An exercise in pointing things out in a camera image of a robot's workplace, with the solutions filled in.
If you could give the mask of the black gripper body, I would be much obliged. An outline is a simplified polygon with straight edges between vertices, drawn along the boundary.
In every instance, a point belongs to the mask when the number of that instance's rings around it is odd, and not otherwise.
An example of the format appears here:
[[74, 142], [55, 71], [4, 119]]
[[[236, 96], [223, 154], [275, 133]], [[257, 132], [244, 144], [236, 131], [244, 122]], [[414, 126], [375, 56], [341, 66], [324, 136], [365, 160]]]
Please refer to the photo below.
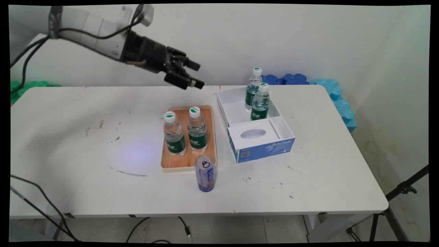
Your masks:
[[169, 46], [129, 31], [123, 47], [123, 62], [149, 72], [168, 74], [173, 71], [171, 68], [172, 50]]

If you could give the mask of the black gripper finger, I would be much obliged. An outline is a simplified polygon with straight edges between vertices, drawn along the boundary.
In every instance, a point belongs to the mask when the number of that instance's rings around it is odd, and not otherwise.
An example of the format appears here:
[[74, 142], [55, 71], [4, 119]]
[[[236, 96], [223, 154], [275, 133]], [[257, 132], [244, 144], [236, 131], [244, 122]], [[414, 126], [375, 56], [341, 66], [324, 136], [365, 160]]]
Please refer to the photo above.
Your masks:
[[165, 66], [164, 72], [166, 73], [164, 80], [167, 83], [177, 86], [183, 90], [188, 89], [188, 87], [202, 89], [205, 85], [204, 81], [192, 77], [181, 66]]
[[196, 63], [188, 58], [185, 52], [175, 49], [174, 47], [167, 47], [167, 52], [170, 55], [170, 61], [174, 64], [180, 64], [194, 71], [198, 71], [201, 67], [199, 63]]

